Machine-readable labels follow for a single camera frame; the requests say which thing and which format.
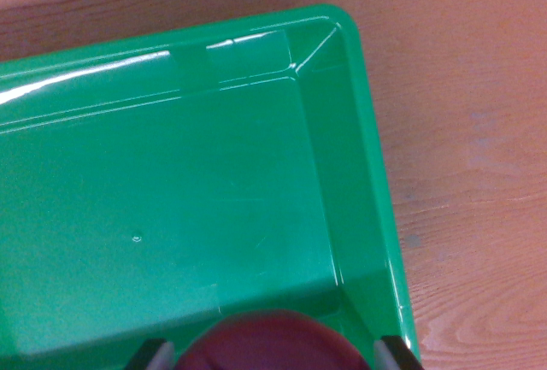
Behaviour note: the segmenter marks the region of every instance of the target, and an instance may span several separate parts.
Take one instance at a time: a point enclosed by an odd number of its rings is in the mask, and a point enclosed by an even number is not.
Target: plastic tray
[[[0,368],[292,308],[415,327],[359,34],[315,6],[0,65]]]

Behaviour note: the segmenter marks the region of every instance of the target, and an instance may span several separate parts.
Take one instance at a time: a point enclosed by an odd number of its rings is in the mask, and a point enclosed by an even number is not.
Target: red object
[[[174,370],[370,370],[341,334],[308,316],[234,316],[201,336]]]

